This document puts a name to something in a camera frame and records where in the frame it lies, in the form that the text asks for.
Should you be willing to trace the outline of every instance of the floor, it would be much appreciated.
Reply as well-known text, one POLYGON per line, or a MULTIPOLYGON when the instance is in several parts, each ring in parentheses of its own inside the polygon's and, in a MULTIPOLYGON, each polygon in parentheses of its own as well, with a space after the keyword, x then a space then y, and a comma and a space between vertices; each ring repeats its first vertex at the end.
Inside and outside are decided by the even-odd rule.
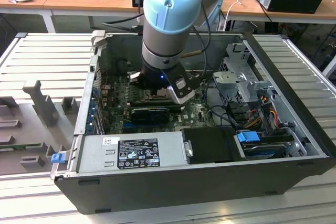
MULTIPOLYGON (((0 17, 0 55, 7 48, 15 37, 17 32, 29 33, 46 33, 47 29, 44 21, 39 15, 24 15, 24 14, 2 14, 0 17)), ((102 22, 121 19, 120 17, 94 17, 96 29, 105 29, 108 31, 118 31, 101 25, 102 22)), ((262 22, 255 23, 258 26, 258 33, 264 33, 264 24, 262 22)), ((130 21, 122 24, 125 27, 136 25, 136 21, 130 21)), ((294 30, 302 29, 296 24, 280 24, 282 33, 288 33, 288 26, 294 30)), ((327 34, 332 29, 333 25, 309 25, 301 38, 296 42, 296 45, 308 57, 313 56, 316 50, 321 45, 321 42, 326 38, 327 34)), ((93 29, 89 27, 87 16, 56 16, 56 29, 59 33, 91 33, 93 29)), ((246 22, 236 22, 234 31, 252 30, 251 25, 246 22)), ((324 58, 330 53, 330 44, 336 41, 336 33, 329 36, 327 41, 322 46, 321 50, 314 59, 314 63, 320 66, 324 58)), ((331 76, 331 79, 336 79, 336 74, 331 76)))

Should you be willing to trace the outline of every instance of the robotic arm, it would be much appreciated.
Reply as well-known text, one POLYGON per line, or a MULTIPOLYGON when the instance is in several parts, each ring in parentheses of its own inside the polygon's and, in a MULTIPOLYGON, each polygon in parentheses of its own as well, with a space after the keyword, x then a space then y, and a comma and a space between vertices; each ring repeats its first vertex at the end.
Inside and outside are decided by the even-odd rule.
POLYGON ((199 78, 190 79, 180 63, 194 24, 213 24, 223 0, 144 0, 142 68, 131 82, 146 89, 167 88, 182 104, 194 96, 199 78))

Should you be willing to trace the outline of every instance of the side panel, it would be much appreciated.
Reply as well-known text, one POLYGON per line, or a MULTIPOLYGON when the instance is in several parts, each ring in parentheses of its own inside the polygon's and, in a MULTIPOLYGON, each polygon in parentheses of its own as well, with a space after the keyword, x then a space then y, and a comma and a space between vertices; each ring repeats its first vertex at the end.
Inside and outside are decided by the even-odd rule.
POLYGON ((55 184, 82 214, 178 206, 283 194, 305 177, 330 168, 329 158, 305 162, 117 176, 59 178, 55 184))

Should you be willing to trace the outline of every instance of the table leg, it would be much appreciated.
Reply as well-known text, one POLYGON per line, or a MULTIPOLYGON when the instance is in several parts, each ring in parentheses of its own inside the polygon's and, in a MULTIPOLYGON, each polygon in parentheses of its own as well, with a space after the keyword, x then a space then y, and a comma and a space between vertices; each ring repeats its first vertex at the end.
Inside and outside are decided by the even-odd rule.
POLYGON ((329 77, 336 69, 336 56, 331 60, 331 62, 326 66, 322 74, 325 75, 325 77, 329 77))
POLYGON ((48 33, 56 33, 55 26, 54 26, 55 18, 52 15, 51 11, 50 10, 43 10, 43 11, 40 12, 40 14, 43 17, 44 24, 47 27, 48 33))
POLYGON ((89 24, 90 24, 90 28, 95 29, 95 21, 93 20, 92 16, 88 16, 89 18, 89 24))

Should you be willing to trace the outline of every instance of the sticker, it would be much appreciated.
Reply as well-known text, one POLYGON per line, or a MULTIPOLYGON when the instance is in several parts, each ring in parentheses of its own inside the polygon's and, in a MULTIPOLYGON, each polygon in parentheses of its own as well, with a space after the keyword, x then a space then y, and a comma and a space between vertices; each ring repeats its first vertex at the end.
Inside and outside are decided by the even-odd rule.
POLYGON ((133 169, 160 166, 157 139, 120 140, 118 141, 119 169, 133 169))
POLYGON ((105 144, 118 144, 120 137, 104 137, 103 145, 105 144))

